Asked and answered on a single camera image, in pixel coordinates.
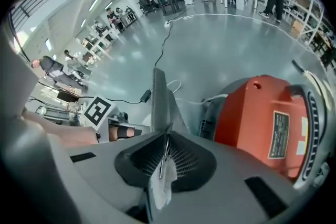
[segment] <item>gray floor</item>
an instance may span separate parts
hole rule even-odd
[[[285,79],[291,84],[309,84],[292,66],[293,59],[320,79],[327,80],[318,58],[285,33],[291,30],[286,22],[280,25],[281,31],[263,23],[251,7],[243,12],[231,7],[225,9],[219,0],[208,3],[196,0],[182,16],[203,13],[229,13],[257,20],[231,15],[202,15],[174,22],[157,67],[165,71],[167,82],[181,80],[182,87],[175,94],[177,98],[200,102],[217,95],[235,80],[262,74]],[[89,80],[89,94],[139,101],[151,87],[152,69],[169,31],[164,22],[171,18],[173,16],[162,16],[161,12],[150,13],[122,33],[109,49],[112,59],[103,57],[94,68]],[[275,19],[267,22],[275,24]],[[174,90],[177,86],[173,84],[171,88]],[[177,103],[189,132],[197,135],[202,107],[183,101]],[[128,113],[130,122],[137,124],[150,113],[149,103],[118,102],[118,107]]]

